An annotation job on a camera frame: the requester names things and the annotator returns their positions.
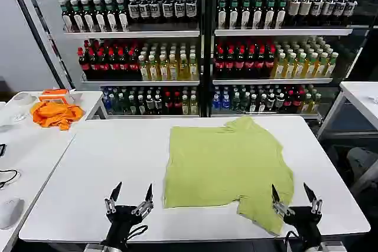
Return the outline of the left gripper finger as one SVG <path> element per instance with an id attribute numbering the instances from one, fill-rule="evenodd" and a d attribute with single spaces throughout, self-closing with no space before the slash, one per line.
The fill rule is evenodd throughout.
<path id="1" fill-rule="evenodd" d="M 147 190 L 145 200 L 136 206 L 131 212 L 133 215 L 148 215 L 154 207 L 153 194 L 152 194 L 152 184 L 149 185 Z"/>
<path id="2" fill-rule="evenodd" d="M 120 189 L 122 186 L 122 182 L 118 183 L 116 188 L 113 189 L 113 191 L 110 194 L 109 198 L 105 198 L 105 207 L 107 213 L 115 213 L 116 212 L 116 201 L 118 199 Z"/>

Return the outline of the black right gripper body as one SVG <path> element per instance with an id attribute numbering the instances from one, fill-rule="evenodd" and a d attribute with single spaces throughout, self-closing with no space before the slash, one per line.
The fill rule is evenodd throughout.
<path id="1" fill-rule="evenodd" d="M 289 209 L 291 212 L 283 217 L 284 223 L 295 227 L 303 244 L 320 244 L 321 234 L 317 225 L 322 214 L 313 212 L 309 206 L 289 207 Z"/>

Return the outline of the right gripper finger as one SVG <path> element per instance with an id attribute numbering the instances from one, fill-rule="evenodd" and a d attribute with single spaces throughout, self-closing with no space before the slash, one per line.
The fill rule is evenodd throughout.
<path id="1" fill-rule="evenodd" d="M 272 207 L 279 216 L 295 215 L 295 212 L 281 201 L 274 184 L 272 184 Z"/>
<path id="2" fill-rule="evenodd" d="M 313 190 L 311 190 L 306 183 L 304 183 L 304 189 L 305 189 L 306 195 L 307 195 L 307 197 L 308 197 L 308 199 L 311 203 L 311 212 L 312 213 L 321 213 L 322 199 L 317 199 Z"/>

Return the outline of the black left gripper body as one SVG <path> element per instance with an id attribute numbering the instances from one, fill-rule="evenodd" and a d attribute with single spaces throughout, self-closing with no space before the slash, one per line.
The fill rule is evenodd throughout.
<path id="1" fill-rule="evenodd" d="M 134 208 L 136 206 L 117 205 L 116 212 L 108 215 L 111 226 L 106 236 L 107 246 L 125 246 L 128 240 L 148 229 L 147 225 L 132 229 L 143 220 L 141 215 L 131 214 Z"/>

